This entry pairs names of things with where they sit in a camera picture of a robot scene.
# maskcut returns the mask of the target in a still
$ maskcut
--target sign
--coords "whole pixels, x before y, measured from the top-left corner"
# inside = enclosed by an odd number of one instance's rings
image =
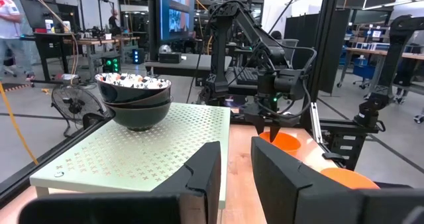
[[[382,35],[382,31],[375,30],[374,32],[372,32],[373,38],[379,38],[381,35]]]

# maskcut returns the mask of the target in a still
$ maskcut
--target monitor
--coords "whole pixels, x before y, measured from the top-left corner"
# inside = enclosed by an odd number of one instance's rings
[[[57,25],[59,20],[56,19],[52,13],[37,0],[21,0],[22,7],[24,9],[26,19],[28,20],[29,26],[33,29],[46,28],[46,19],[53,20],[53,23]],[[46,3],[49,8],[60,16],[59,8],[56,4]]]
[[[194,0],[156,0],[160,41],[193,38]]]

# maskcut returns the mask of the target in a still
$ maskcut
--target ceiling light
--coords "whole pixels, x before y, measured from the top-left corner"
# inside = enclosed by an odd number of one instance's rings
[[[414,3],[414,2],[419,2],[419,1],[424,1],[424,0],[407,0],[407,1],[386,3],[384,5],[377,5],[377,6],[373,6],[373,7],[363,8],[362,10],[379,9],[379,8],[382,8],[382,7],[391,7],[391,6],[396,6],[396,5],[405,5],[407,3]]]
[[[362,10],[379,9],[379,8],[382,8],[382,7],[383,7],[383,5],[377,5],[377,6],[373,6],[373,7],[363,8]]]

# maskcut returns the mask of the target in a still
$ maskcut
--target fan grille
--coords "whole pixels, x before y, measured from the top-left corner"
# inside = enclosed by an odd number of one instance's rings
[[[99,100],[76,85],[56,86],[52,92],[52,102],[66,119],[79,125],[82,125],[82,117],[87,113],[103,114]]]

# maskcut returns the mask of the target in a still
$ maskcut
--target orange bowl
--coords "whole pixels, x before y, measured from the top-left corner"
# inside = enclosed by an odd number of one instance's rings
[[[259,135],[259,137],[270,142],[271,133],[263,132]],[[280,150],[292,156],[296,155],[296,152],[300,149],[301,146],[300,142],[295,137],[285,133],[278,133],[274,142],[271,143]]]
[[[326,168],[321,171],[321,174],[350,189],[380,189],[366,176],[344,168]]]

